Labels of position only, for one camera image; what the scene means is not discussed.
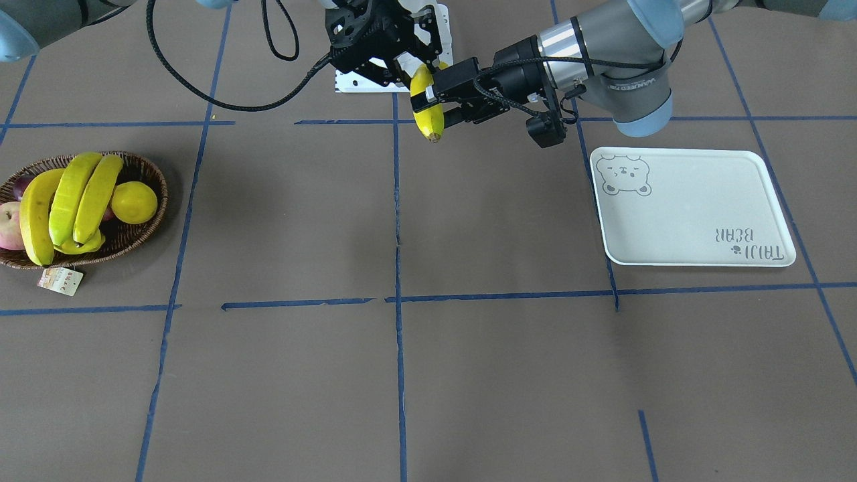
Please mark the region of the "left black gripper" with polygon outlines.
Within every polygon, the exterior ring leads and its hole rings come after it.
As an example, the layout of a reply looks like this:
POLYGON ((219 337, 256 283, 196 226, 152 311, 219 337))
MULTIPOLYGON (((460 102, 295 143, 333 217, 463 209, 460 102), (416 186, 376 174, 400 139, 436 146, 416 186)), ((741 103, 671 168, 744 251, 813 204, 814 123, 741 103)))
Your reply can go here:
POLYGON ((410 97, 410 106, 420 111, 436 104, 458 102, 458 106, 443 113, 446 129, 459 123, 479 125, 512 108, 530 116, 540 113, 526 106, 530 95, 544 96, 544 63, 535 58, 501 61, 490 68, 480 68, 477 58, 467 58, 432 75, 433 85, 425 94, 410 97), (477 91, 474 79, 479 73, 478 84, 490 94, 505 98, 503 102, 477 91))

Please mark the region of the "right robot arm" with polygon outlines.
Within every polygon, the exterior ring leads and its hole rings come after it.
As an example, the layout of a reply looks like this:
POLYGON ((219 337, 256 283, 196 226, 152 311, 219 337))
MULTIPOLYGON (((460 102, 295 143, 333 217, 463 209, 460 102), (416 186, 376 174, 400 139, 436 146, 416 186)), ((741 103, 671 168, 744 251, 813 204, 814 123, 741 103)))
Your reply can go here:
MULTIPOLYGON (((33 57, 89 25, 125 12, 129 1, 3 1, 2 61, 33 57)), ((331 65, 379 88, 405 88, 424 66, 452 63, 448 10, 435 1, 322 1, 331 65)))

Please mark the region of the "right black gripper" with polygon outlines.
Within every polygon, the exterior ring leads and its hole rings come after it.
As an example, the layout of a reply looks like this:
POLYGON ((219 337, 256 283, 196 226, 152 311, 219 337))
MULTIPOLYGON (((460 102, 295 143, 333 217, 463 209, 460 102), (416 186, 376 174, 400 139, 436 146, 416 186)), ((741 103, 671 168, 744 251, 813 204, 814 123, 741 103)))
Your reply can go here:
POLYGON ((325 4, 329 60, 336 70, 355 72, 380 86, 410 86, 404 53, 440 70, 442 41, 437 2, 331 1, 325 4))

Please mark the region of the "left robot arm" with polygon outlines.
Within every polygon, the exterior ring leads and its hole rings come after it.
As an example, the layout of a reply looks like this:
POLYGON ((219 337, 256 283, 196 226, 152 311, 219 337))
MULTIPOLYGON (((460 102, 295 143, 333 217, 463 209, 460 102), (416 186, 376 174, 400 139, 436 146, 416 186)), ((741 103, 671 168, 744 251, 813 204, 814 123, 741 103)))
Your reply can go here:
POLYGON ((411 108, 432 114, 432 141, 442 128, 520 110, 545 149, 565 141, 578 115, 564 101, 580 98, 609 112, 622 134, 648 137, 672 116, 668 68, 686 28, 738 7, 855 19, 854 1, 609 1, 496 52, 490 67, 469 58, 413 80, 411 108))

